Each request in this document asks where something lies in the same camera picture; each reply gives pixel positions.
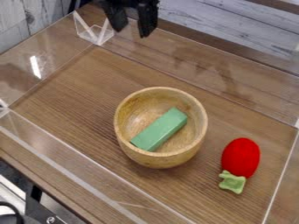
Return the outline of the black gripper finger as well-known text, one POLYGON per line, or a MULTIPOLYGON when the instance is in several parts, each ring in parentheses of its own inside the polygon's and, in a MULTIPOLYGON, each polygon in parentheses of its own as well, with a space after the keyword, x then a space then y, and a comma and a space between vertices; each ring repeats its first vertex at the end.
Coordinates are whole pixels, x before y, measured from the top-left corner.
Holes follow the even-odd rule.
POLYGON ((121 0, 101 0, 101 8, 113 30, 120 32, 128 24, 125 6, 121 0))
POLYGON ((157 27, 159 0, 137 0, 137 29, 140 38, 147 38, 157 27))

